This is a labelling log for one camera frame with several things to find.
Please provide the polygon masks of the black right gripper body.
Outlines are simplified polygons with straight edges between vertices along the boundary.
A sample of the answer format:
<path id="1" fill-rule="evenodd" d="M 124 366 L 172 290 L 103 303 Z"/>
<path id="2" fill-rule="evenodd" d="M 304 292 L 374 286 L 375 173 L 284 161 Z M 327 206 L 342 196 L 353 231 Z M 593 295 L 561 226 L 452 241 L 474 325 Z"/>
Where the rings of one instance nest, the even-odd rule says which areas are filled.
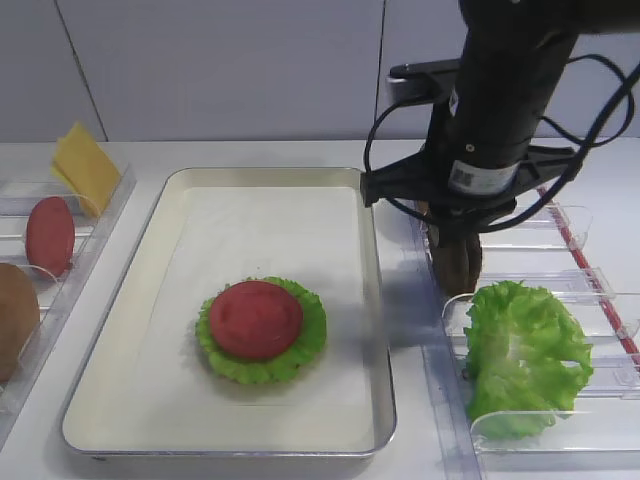
<path id="1" fill-rule="evenodd" d="M 360 175 L 360 194 L 366 207 L 384 199 L 410 217 L 454 235 L 493 233 L 513 228 L 536 215 L 575 178 L 582 166 L 583 150 L 575 152 L 569 147 L 531 145 L 511 185 L 505 192 L 492 197 L 473 197 L 451 190 L 427 151 L 372 169 L 370 153 L 377 130 L 391 113 L 410 105 L 409 102 L 393 103 L 376 118 L 369 130 L 363 152 L 364 171 Z M 556 182 L 536 203 L 515 217 L 497 221 L 513 211 L 517 196 L 551 179 Z M 422 215 L 404 205 L 404 200 L 424 200 L 431 206 L 445 207 L 449 211 L 459 208 L 462 213 L 451 217 Z"/>

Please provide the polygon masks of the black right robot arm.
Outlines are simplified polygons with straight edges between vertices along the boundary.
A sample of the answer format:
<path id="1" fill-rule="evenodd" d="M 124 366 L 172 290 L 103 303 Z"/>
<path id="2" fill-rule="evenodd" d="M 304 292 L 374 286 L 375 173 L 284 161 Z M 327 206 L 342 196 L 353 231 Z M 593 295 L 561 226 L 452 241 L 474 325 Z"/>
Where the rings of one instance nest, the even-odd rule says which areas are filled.
<path id="1" fill-rule="evenodd" d="M 422 149 L 360 180 L 363 202 L 386 200 L 405 210 L 429 207 L 423 221 L 446 240 L 523 223 L 541 203 L 516 211 L 517 198 L 547 186 L 542 203 L 580 171 L 639 75 L 622 76 L 577 149 L 536 146 L 532 139 L 583 34 L 635 33 L 635 1 L 463 1 L 467 26 L 459 58 L 393 67 L 392 108 L 432 109 Z"/>

